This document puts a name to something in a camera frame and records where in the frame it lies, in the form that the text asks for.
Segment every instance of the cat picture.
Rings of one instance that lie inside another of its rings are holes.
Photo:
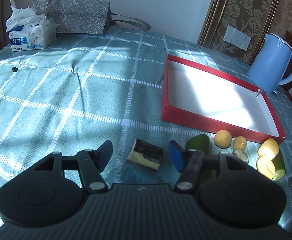
[[[35,33],[31,33],[30,34],[30,44],[32,46],[36,45],[36,44],[42,44],[42,33],[41,31],[35,32]]]

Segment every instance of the ribbed black surface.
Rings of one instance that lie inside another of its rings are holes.
[[[242,240],[292,239],[278,225],[255,230],[230,228],[204,214],[193,197],[169,185],[117,185],[91,195],[73,217],[46,228],[5,224],[0,239],[10,240]]]

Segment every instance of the tissue pack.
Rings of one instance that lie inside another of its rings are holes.
[[[9,31],[12,51],[44,49],[56,39],[56,24],[53,19],[41,19],[16,26]]]

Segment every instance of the bag handle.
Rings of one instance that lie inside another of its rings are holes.
[[[120,15],[120,14],[116,14],[116,13],[110,13],[110,15],[118,15],[118,16],[122,16],[128,19],[132,19],[135,20],[137,22],[133,22],[133,21],[125,21],[125,20],[113,20],[113,21],[117,21],[117,22],[123,22],[123,23],[128,23],[130,25],[133,25],[139,29],[141,29],[142,31],[148,32],[151,29],[151,26],[147,23],[144,22],[141,19],[138,18],[134,18],[134,17],[128,17],[128,16],[124,16],[124,15]]]

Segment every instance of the blue electric kettle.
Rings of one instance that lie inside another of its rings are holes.
[[[250,79],[268,94],[278,85],[292,81],[292,73],[282,80],[292,56],[292,47],[276,34],[265,34],[265,44],[248,70]]]

